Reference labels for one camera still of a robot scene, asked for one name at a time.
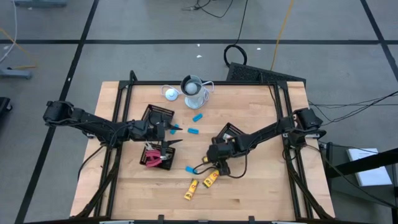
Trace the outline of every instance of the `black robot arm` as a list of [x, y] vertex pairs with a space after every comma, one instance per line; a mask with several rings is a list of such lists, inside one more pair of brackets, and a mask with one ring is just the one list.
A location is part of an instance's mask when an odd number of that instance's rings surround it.
[[47, 126], [69, 126], [80, 129], [85, 134], [92, 134], [101, 144], [118, 147], [124, 141], [161, 141], [164, 142], [168, 129], [182, 130], [172, 126], [168, 121], [150, 124], [148, 120], [132, 120], [114, 123], [75, 108], [66, 101], [49, 101], [43, 115]]
[[206, 156], [208, 162], [213, 163], [220, 175], [229, 175], [229, 167], [226, 160], [230, 157], [241, 157], [255, 149], [257, 144], [280, 134], [286, 134], [286, 138], [293, 147], [305, 145], [305, 136], [316, 134], [319, 138], [326, 131], [319, 130], [322, 120], [318, 118], [312, 109], [304, 108], [293, 112], [293, 116], [278, 119], [277, 122], [262, 128], [252, 134], [240, 134], [229, 139], [213, 138]]

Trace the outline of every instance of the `wire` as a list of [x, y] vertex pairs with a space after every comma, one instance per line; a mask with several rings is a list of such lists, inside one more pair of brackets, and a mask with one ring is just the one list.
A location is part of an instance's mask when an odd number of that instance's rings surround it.
[[228, 10], [229, 10], [230, 7], [232, 6], [232, 3], [234, 2], [234, 0], [231, 0], [231, 3], [229, 4], [228, 8], [226, 8], [224, 14], [223, 14], [222, 16], [217, 16], [217, 15], [214, 15], [214, 14], [212, 14], [212, 13], [210, 13], [210, 12], [208, 12], [208, 11], [206, 11], [206, 10], [204, 9], [204, 7], [207, 6], [207, 5], [210, 3], [210, 1], [211, 1], [211, 0], [209, 0], [205, 5], [201, 6], [201, 5], [199, 5], [199, 0], [197, 0], [197, 5], [198, 5], [199, 7], [195, 7], [195, 10], [201, 9], [203, 12], [205, 12], [205, 13], [211, 15], [211, 16], [214, 16], [214, 17], [216, 17], [216, 18], [219, 18], [219, 19], [221, 19], [222, 17], [224, 17], [224, 16], [226, 15], [226, 13], [228, 12]]
[[246, 3], [244, 5], [244, 11], [243, 11], [243, 16], [242, 16], [242, 22], [241, 22], [241, 28], [239, 29], [239, 35], [238, 38], [236, 39], [234, 44], [230, 44], [228, 46], [226, 46], [226, 48], [224, 49], [224, 63], [225, 65], [229, 68], [230, 64], [228, 62], [228, 59], [226, 58], [226, 53], [227, 51], [233, 47], [239, 50], [239, 52], [242, 54], [243, 56], [243, 65], [245, 65], [248, 62], [248, 55], [247, 53], [243, 50], [243, 48], [241, 48], [240, 46], [236, 45], [239, 42], [239, 39], [241, 38], [241, 33], [242, 33], [242, 27], [243, 27], [243, 22], [244, 22], [244, 17], [246, 15], [246, 8], [248, 7], [248, 0], [246, 0]]
[[292, 10], [293, 1], [294, 1], [294, 0], [290, 0], [289, 8], [288, 8], [288, 10], [287, 10], [287, 13], [286, 13], [286, 16], [285, 16], [285, 19], [284, 19], [284, 23], [282, 24], [282, 27], [280, 28], [280, 31], [279, 31], [279, 34], [278, 34], [278, 39], [276, 40], [276, 45], [275, 45], [275, 50], [274, 50], [274, 56], [273, 56], [273, 58], [272, 58], [272, 64], [271, 64], [271, 69], [270, 69], [271, 71], [272, 71], [272, 69], [274, 68], [275, 58], [276, 58], [277, 51], [278, 51], [278, 46], [279, 46], [279, 40], [280, 40], [280, 38], [282, 37], [282, 33], [283, 33], [284, 29], [285, 29], [285, 25], [286, 25], [287, 18], [289, 17], [290, 12], [291, 12], [291, 10]]
[[285, 155], [285, 152], [286, 152], [286, 151], [287, 151], [287, 153], [290, 153], [289, 150], [288, 150], [288, 149], [284, 149], [284, 150], [282, 151], [282, 158], [284, 158], [284, 160], [285, 160], [286, 162], [292, 162], [293, 160], [295, 160], [295, 159], [297, 158], [297, 155], [299, 154], [299, 151], [301, 150], [301, 148], [300, 148], [300, 147], [299, 147], [299, 148], [295, 147], [295, 148], [292, 149], [292, 150], [295, 151], [295, 155], [294, 155], [293, 158], [290, 158], [290, 159], [287, 159], [287, 158], [286, 158], [286, 155]]
[[209, 0], [206, 4], [204, 4], [202, 6], [199, 5], [199, 2], [200, 2], [200, 0], [197, 0], [197, 3], [194, 5], [195, 10], [199, 10], [199, 9], [201, 9], [203, 7], [206, 7], [208, 4], [210, 4], [211, 0]]
[[[31, 61], [34, 62], [34, 65], [23, 65], [23, 66], [14, 67], [13, 69], [37, 68], [37, 62], [36, 62], [35, 58], [33, 58], [27, 50], [25, 50], [25, 49], [22, 48], [19, 44], [17, 44], [17, 42], [16, 42], [14, 39], [12, 39], [12, 37], [11, 37], [4, 29], [0, 28], [0, 31], [1, 31], [9, 40], [11, 40], [12, 46], [13, 46], [13, 45], [17, 46], [17, 47], [19, 48], [19, 50], [21, 50], [22, 52], [24, 52], [24, 53], [28, 56], [29, 60], [31, 60]], [[4, 57], [2, 58], [2, 60], [0, 60], [0, 63], [4, 60], [4, 58], [6, 58], [6, 56], [7, 56], [8, 53], [9, 53], [9, 51], [4, 55]]]
[[99, 147], [94, 153], [92, 153], [80, 166], [79, 168], [79, 172], [77, 173], [77, 181], [79, 181], [80, 178], [80, 172], [83, 169], [83, 167], [85, 166], [85, 164], [92, 158], [94, 157], [104, 146]]
[[[15, 1], [12, 0], [12, 5], [14, 6], [14, 22], [15, 22], [15, 37], [14, 40], [17, 41], [17, 35], [18, 35], [18, 20], [17, 20], [17, 6], [15, 5]], [[12, 51], [12, 48], [14, 48], [14, 45], [16, 43], [13, 41], [11, 47], [8, 49], [7, 53], [3, 55], [3, 57], [0, 59], [0, 63], [6, 59], [8, 54]]]
[[316, 109], [318, 109], [318, 111], [321, 112], [321, 114], [322, 114], [329, 122], [332, 122], [331, 119], [328, 118], [328, 116], [326, 116], [326, 115], [323, 113], [323, 111], [318, 107], [318, 105], [313, 104], [311, 101], [308, 101], [308, 102], [310, 102], [310, 105], [313, 105], [314, 107], [316, 107]]
[[244, 155], [244, 170], [243, 170], [243, 173], [241, 175], [237, 176], [237, 177], [233, 176], [231, 174], [228, 174], [228, 177], [231, 177], [231, 178], [234, 178], [234, 179], [239, 179], [239, 178], [242, 178], [246, 174], [246, 171], [248, 171], [248, 154], [249, 154], [249, 151], [250, 151], [250, 147], [248, 147], [246, 149], [246, 153]]
[[338, 170], [335, 166], [333, 166], [333, 165], [331, 164], [331, 162], [322, 154], [322, 152], [321, 152], [319, 149], [317, 149], [316, 147], [310, 146], [310, 145], [307, 145], [307, 146], [309, 146], [309, 147], [311, 147], [311, 148], [317, 150], [317, 151], [321, 154], [323, 160], [324, 160], [332, 169], [334, 169], [342, 178], [344, 178], [349, 184], [351, 184], [353, 187], [356, 187], [358, 190], [362, 191], [362, 192], [365, 193], [367, 196], [373, 198], [374, 200], [377, 200], [377, 201], [381, 202], [381, 203], [384, 204], [385, 206], [388, 206], [388, 207], [391, 207], [391, 208], [394, 208], [394, 209], [398, 209], [398, 207], [396, 207], [395, 205], [393, 205], [393, 204], [391, 204], [391, 203], [389, 203], [389, 202], [387, 202], [387, 201], [385, 201], [385, 200], [383, 200], [383, 199], [381, 199], [381, 198], [378, 198], [378, 197], [376, 197], [376, 196], [374, 196], [374, 195], [372, 195], [372, 194], [367, 193], [365, 190], [363, 190], [362, 188], [360, 188], [360, 187], [357, 186], [356, 184], [352, 183], [350, 180], [347, 179], [347, 177], [345, 177], [345, 175], [344, 175], [342, 172], [340, 172], [340, 170]]
[[[349, 104], [345, 104], [345, 105], [339, 105], [339, 104], [315, 104], [315, 103], [312, 103], [311, 101], [308, 101], [308, 102], [310, 102], [310, 105], [313, 105], [313, 106], [325, 107], [325, 108], [328, 108], [328, 109], [337, 109], [337, 108], [343, 108], [345, 106], [369, 106], [369, 105], [364, 105], [362, 103], [367, 103], [367, 102], [370, 102], [370, 101], [380, 100], [381, 98], [382, 97], [371, 99], [371, 100], [366, 100], [366, 101], [361, 101], [361, 102], [357, 102], [357, 103], [349, 103]], [[398, 104], [383, 104], [383, 105], [378, 104], [378, 105], [372, 105], [372, 106], [398, 106]]]
[[373, 103], [371, 103], [370, 105], [363, 106], [363, 107], [361, 107], [361, 108], [359, 108], [359, 109], [356, 109], [356, 110], [354, 110], [354, 111], [352, 111], [352, 112], [350, 112], [350, 113], [348, 113], [348, 114], [346, 114], [346, 115], [344, 115], [344, 116], [341, 116], [341, 117], [339, 117], [339, 118], [333, 119], [333, 120], [330, 121], [329, 123], [323, 124], [322, 126], [326, 126], [326, 125], [329, 125], [329, 124], [331, 124], [331, 123], [339, 122], [339, 121], [342, 121], [342, 120], [344, 120], [344, 119], [350, 118], [350, 117], [352, 117], [352, 116], [354, 116], [354, 115], [356, 115], [356, 114], [358, 114], [358, 113], [360, 113], [360, 112], [362, 112], [362, 111], [368, 109], [369, 107], [375, 105], [376, 103], [378, 103], [378, 102], [380, 102], [380, 101], [382, 101], [382, 100], [385, 100], [385, 99], [388, 98], [388, 97], [391, 97], [391, 96], [395, 95], [396, 93], [398, 93], [398, 91], [395, 91], [395, 92], [391, 93], [390, 95], [384, 96], [384, 97], [382, 97], [382, 98], [380, 98], [380, 99], [378, 99], [378, 100], [376, 100], [376, 101], [373, 101]]
[[199, 167], [201, 167], [201, 166], [203, 166], [205, 164], [207, 164], [207, 163], [202, 163], [202, 164], [197, 165], [195, 168], [193, 168], [193, 173], [196, 174], [196, 175], [200, 175], [200, 174], [202, 174], [202, 173], [204, 173], [204, 172], [206, 172], [206, 171], [208, 171], [210, 169], [217, 169], [217, 167], [215, 167], [215, 166], [210, 166], [210, 167], [207, 167], [206, 169], [204, 169], [204, 170], [202, 170], [200, 172], [196, 171], [197, 168], [199, 168]]
[[110, 142], [111, 142], [111, 144], [109, 145], [110, 148], [113, 148], [113, 146], [116, 144], [116, 141], [118, 140], [118, 138], [116, 138], [116, 135], [118, 134], [118, 132], [119, 132], [120, 130], [122, 130], [123, 128], [128, 127], [128, 126], [130, 126], [130, 124], [125, 124], [125, 125], [121, 126], [120, 128], [118, 128], [118, 129], [114, 132], [114, 134], [113, 134], [113, 136], [111, 137], [111, 140], [110, 140]]
[[244, 17], [245, 17], [245, 15], [246, 15], [246, 8], [248, 7], [248, 1], [249, 1], [249, 0], [246, 0], [246, 3], [245, 3], [245, 5], [244, 5], [244, 11], [243, 11], [243, 16], [242, 16], [241, 28], [239, 29], [239, 35], [238, 35], [238, 38], [236, 39], [236, 42], [235, 42], [234, 45], [236, 45], [236, 44], [238, 43], [239, 39], [241, 38], [241, 33], [242, 33], [242, 27], [243, 27]]

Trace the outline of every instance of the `black wire basket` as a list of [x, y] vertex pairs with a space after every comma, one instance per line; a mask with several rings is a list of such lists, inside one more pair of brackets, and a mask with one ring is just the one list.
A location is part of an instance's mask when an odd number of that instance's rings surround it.
[[142, 115], [141, 120], [148, 120], [151, 125], [155, 125], [156, 123], [161, 121], [171, 122], [173, 116], [174, 111], [172, 110], [161, 108], [155, 105], [148, 105], [147, 109], [144, 112], [144, 115]]
[[227, 138], [229, 138], [229, 136], [235, 137], [239, 134], [245, 134], [245, 133], [241, 131], [239, 128], [235, 127], [233, 124], [228, 122], [220, 131], [220, 133], [218, 133], [216, 137], [213, 137], [211, 141], [213, 142], [213, 144], [221, 143], [224, 142]]
[[[153, 144], [153, 143], [149, 143], [153, 149], [160, 151], [161, 150], [161, 145], [158, 144]], [[139, 163], [141, 165], [146, 165], [146, 162], [148, 160], [147, 156], [146, 156], [146, 152], [147, 149], [144, 147], [144, 150], [142, 151], [142, 155], [141, 155], [141, 160], [139, 161]], [[170, 170], [172, 168], [172, 164], [173, 164], [173, 159], [174, 159], [174, 154], [175, 154], [175, 148], [172, 147], [168, 147], [166, 149], [166, 154], [170, 154], [171, 157], [169, 159], [163, 160], [161, 164], [158, 164], [155, 167], [161, 168], [161, 169], [165, 169], [165, 170]]]

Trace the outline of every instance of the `wooden tabletop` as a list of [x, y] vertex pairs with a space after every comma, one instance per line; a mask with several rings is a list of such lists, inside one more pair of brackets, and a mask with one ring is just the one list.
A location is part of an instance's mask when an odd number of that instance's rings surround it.
[[[290, 82], [288, 86], [292, 109], [308, 107], [303, 83]], [[117, 87], [118, 82], [102, 84], [95, 115], [111, 120]], [[280, 93], [281, 101], [284, 101], [283, 93]], [[227, 122], [245, 133], [276, 122], [277, 115], [268, 86], [215, 86], [210, 100], [199, 110], [185, 106], [183, 99], [179, 96], [176, 101], [167, 101], [160, 95], [158, 85], [133, 86], [127, 120], [141, 119], [148, 104], [173, 110], [173, 124], [179, 124], [183, 131], [177, 131], [174, 135], [168, 132], [166, 140], [183, 141], [172, 145], [176, 153], [169, 171], [139, 164], [144, 148], [142, 142], [124, 143], [112, 218], [155, 220], [163, 214], [167, 220], [248, 220], [250, 215], [259, 221], [294, 220], [281, 136], [259, 144], [250, 152], [248, 171], [243, 178], [222, 176], [209, 189], [199, 184], [191, 201], [183, 197], [192, 178], [201, 183], [210, 173], [193, 175], [186, 172], [185, 167], [201, 163], [211, 144], [211, 137], [216, 136]], [[202, 113], [203, 118], [194, 123], [192, 118], [198, 113]], [[188, 128], [198, 129], [199, 134], [187, 133]], [[308, 139], [307, 143], [317, 147], [316, 140]], [[98, 140], [88, 140], [85, 158], [98, 147]], [[80, 212], [98, 189], [104, 154], [105, 150], [102, 150], [82, 170], [71, 215]], [[334, 216], [319, 152], [306, 147], [302, 149], [302, 157], [308, 189], [325, 211]], [[244, 170], [244, 157], [229, 159], [228, 164], [232, 175], [240, 175]], [[302, 214], [305, 214], [300, 190], [298, 194]], [[104, 194], [101, 214], [104, 214], [107, 201], [108, 191]]]

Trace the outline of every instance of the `small blue cube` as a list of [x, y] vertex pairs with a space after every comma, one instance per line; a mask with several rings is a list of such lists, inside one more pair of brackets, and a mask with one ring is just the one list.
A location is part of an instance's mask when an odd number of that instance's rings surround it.
[[185, 171], [190, 172], [190, 173], [192, 173], [192, 174], [195, 174], [195, 173], [196, 173], [196, 171], [195, 171], [192, 167], [190, 167], [190, 166], [186, 166]]
[[175, 134], [177, 130], [170, 130], [170, 134]]
[[199, 134], [199, 130], [197, 130], [195, 128], [188, 128], [188, 132], [191, 134]]
[[203, 117], [203, 115], [200, 113], [200, 114], [194, 116], [194, 117], [192, 118], [192, 120], [193, 120], [193, 122], [197, 122], [197, 121], [199, 121], [202, 117]]

